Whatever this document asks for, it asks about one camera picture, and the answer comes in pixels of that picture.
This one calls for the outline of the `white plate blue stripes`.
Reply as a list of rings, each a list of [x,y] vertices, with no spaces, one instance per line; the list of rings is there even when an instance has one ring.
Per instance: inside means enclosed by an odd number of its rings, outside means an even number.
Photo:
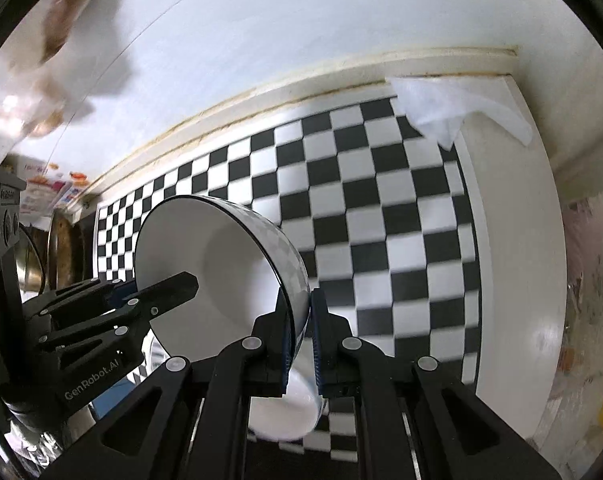
[[[164,347],[160,344],[152,330],[150,330],[143,339],[142,353],[142,363],[126,375],[126,378],[128,378],[129,382],[134,386],[144,382],[154,370],[157,370],[158,367],[170,358],[170,354],[164,350]]]

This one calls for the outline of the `colourful printed box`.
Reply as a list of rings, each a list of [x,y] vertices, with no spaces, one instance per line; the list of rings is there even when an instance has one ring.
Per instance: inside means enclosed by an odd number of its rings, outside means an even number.
[[[54,162],[18,157],[16,175],[27,183],[20,196],[20,213],[30,216],[51,216],[55,209],[64,209],[90,185],[85,174],[70,171]]]

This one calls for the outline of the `black white checkered mat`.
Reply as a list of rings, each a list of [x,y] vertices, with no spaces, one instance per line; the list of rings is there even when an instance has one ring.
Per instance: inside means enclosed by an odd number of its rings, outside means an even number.
[[[475,222],[458,153],[422,138],[394,98],[224,140],[100,207],[101,278],[131,278],[138,231],[175,195],[251,207],[298,248],[352,332],[390,356],[431,354],[466,385],[480,347]]]

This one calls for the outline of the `steel pot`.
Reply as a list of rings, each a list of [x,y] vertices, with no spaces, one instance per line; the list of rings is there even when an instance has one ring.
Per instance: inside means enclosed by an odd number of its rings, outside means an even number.
[[[47,292],[86,278],[85,237],[68,214],[55,210],[50,226],[21,226],[16,266],[22,292]]]

